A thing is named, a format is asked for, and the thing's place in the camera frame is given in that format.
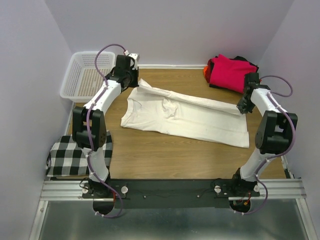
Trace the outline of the white t shirt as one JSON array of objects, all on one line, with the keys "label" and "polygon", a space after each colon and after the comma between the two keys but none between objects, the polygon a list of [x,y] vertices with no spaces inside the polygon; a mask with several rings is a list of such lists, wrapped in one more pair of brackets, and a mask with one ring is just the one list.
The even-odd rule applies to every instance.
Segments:
[{"label": "white t shirt", "polygon": [[152,87],[140,79],[127,98],[123,128],[249,148],[246,116],[236,105]]}]

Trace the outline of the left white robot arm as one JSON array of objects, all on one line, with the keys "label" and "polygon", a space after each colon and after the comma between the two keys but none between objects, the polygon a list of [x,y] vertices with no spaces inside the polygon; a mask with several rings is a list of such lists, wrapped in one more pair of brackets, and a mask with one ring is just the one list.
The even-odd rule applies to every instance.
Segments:
[{"label": "left white robot arm", "polygon": [[84,154],[89,169],[89,189],[99,197],[119,196],[107,182],[109,169],[103,147],[107,141],[105,115],[113,101],[128,88],[138,87],[139,54],[118,55],[115,66],[102,74],[103,84],[94,97],[72,113],[72,139]]}]

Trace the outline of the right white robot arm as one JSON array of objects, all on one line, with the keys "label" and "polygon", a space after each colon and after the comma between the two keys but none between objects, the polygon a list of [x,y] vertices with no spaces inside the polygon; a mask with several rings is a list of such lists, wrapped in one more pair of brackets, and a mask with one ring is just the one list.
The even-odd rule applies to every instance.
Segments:
[{"label": "right white robot arm", "polygon": [[258,73],[248,73],[244,77],[243,96],[237,108],[242,114],[251,113],[257,108],[262,120],[255,134],[254,151],[232,177],[230,191],[236,196],[254,191],[260,174],[270,162],[286,155],[295,144],[298,116],[287,112],[274,98],[274,95],[290,97],[293,87],[286,79],[278,79],[289,86],[288,95],[271,91],[269,86],[261,84]]}]

